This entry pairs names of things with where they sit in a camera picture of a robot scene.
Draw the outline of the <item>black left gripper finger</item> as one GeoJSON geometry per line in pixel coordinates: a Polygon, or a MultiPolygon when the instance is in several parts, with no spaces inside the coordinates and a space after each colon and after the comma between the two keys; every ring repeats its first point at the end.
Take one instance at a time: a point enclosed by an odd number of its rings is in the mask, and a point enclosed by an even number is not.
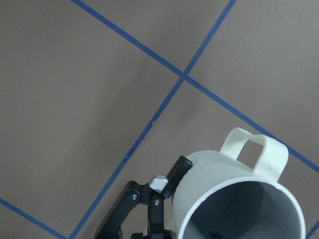
{"type": "Polygon", "coordinates": [[[121,239],[121,226],[137,205],[148,207],[148,233],[133,233],[132,239],[174,239],[175,233],[164,228],[164,200],[173,196],[180,181],[192,168],[192,162],[180,156],[167,176],[157,175],[140,185],[129,181],[100,223],[96,239],[121,239]]]}

